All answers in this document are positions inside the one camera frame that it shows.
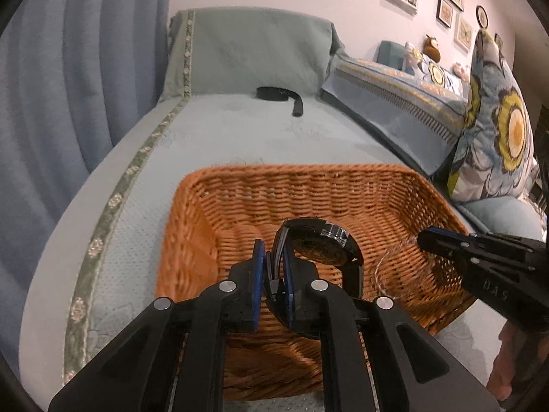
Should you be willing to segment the person's right hand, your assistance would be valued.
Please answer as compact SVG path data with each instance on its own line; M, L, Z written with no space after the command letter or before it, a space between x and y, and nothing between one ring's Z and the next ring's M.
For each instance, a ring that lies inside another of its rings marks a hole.
M488 391L501 403L512 394L515 377L515 335L519 329L507 321L499 333L500 351L493 362L493 369L487 383Z

